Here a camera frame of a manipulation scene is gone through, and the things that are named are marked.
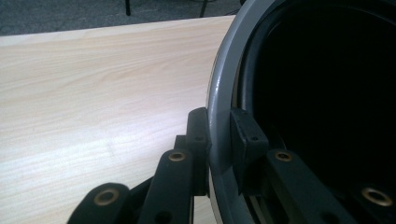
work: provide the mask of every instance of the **light wood tabletop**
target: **light wood tabletop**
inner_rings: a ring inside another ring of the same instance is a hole
[[[232,20],[0,37],[0,222],[65,223],[91,189],[154,175]],[[215,223],[206,197],[194,219]]]

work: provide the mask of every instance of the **wooden table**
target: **wooden table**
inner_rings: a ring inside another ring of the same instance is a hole
[[[0,37],[0,222],[65,223],[91,189],[152,176],[232,20]],[[215,222],[206,197],[195,222]]]

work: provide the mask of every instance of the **floor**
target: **floor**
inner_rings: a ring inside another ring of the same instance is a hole
[[[0,35],[37,34],[154,21],[198,18],[202,0],[0,0]],[[240,8],[239,0],[207,4],[205,17],[223,16]]]

